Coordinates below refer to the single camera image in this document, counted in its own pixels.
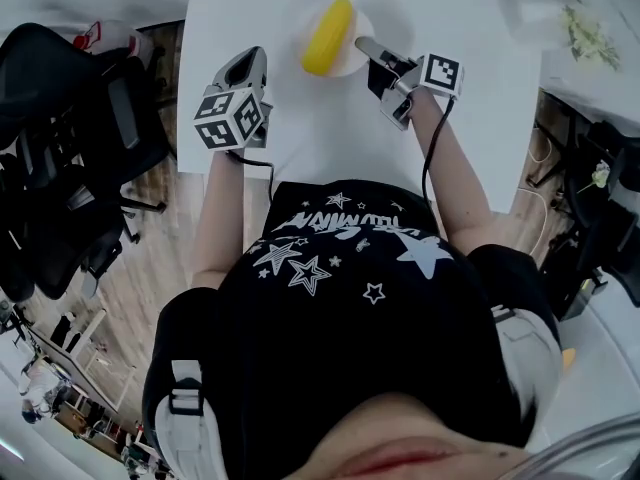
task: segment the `white box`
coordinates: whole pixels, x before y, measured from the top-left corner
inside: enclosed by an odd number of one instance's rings
[[[420,85],[434,94],[458,99],[462,95],[463,80],[464,67],[457,60],[434,53],[424,56]]]
[[[193,120],[198,135],[208,149],[244,148],[264,122],[255,91],[248,87],[209,95],[210,87]]]

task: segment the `yellow sponge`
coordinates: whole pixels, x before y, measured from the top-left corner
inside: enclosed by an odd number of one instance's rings
[[[342,48],[352,17],[353,6],[349,0],[333,2],[302,56],[301,63],[305,71],[318,76],[329,72]]]

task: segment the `black cable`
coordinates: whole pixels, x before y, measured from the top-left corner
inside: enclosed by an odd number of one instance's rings
[[[273,204],[273,177],[276,171],[276,168],[273,166],[273,164],[270,164],[269,162],[257,162],[256,160],[247,160],[233,150],[227,151],[227,155],[233,158],[236,162],[240,162],[241,164],[253,165],[254,167],[268,167],[269,169],[271,169],[271,173],[269,174],[269,203]]]
[[[424,159],[424,166],[422,167],[422,197],[424,197],[424,202],[429,205],[429,198],[427,197],[427,172],[429,171],[429,167],[431,166],[431,159],[433,158],[433,154],[436,150],[436,143],[438,142],[438,137],[440,136],[440,132],[442,131],[442,127],[444,123],[447,122],[447,118],[451,111],[453,110],[453,104],[456,102],[453,96],[449,98],[449,103],[447,103],[447,109],[444,111],[442,115],[442,119],[436,126],[436,129],[433,132],[431,137],[431,144],[429,144],[429,150],[427,151],[427,157]]]

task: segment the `black t-shirt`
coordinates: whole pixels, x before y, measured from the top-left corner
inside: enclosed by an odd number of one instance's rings
[[[531,424],[502,360],[499,304],[557,336],[530,257],[499,246],[465,257],[422,199],[395,187],[284,184],[220,289],[163,311],[145,412],[168,394],[172,359],[199,359],[230,479],[284,478],[382,393],[411,395],[470,437],[524,445]]]

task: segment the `wooden floor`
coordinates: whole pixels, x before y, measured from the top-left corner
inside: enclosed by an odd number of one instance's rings
[[[167,54],[159,66],[160,75],[167,80],[159,99],[175,97],[177,93],[178,66],[182,25],[172,25],[147,32],[157,44],[165,47]],[[548,126],[563,136],[564,123],[552,104],[539,105],[538,115]],[[176,142],[176,108],[169,106],[161,112],[171,142]],[[548,155],[550,145],[534,131],[531,137],[531,153],[535,158]],[[524,178],[545,172],[557,160],[551,152],[542,164],[527,159],[521,187],[527,188]],[[539,193],[550,201],[559,188],[560,179],[546,185]],[[86,362],[97,347],[100,361],[94,362],[90,373],[98,379],[107,395],[117,398],[130,366],[136,367],[133,383],[122,403],[116,421],[128,430],[140,419],[142,388],[151,358],[158,314],[174,296],[188,288],[187,261],[204,196],[204,180],[201,175],[181,174],[175,164],[167,159],[144,176],[135,180],[123,191],[129,197],[144,201],[165,201],[167,210],[162,215],[138,213],[135,224],[142,234],[138,245],[129,244],[123,238],[123,254],[101,279],[97,295],[90,300],[80,294],[82,275],[74,278],[68,293],[60,301],[51,301],[36,294],[27,304],[27,315],[38,321],[46,332],[55,327],[59,315],[73,311],[76,324],[82,330],[101,308],[107,317],[94,335],[93,342],[80,355]],[[245,245],[260,236],[268,210],[266,182],[248,180],[245,188]],[[535,195],[519,191],[509,215],[498,216],[502,242],[518,250],[530,253],[544,222],[544,205]],[[538,262],[546,253],[549,239],[565,229],[564,217],[553,211],[545,226],[540,245],[534,251]]]

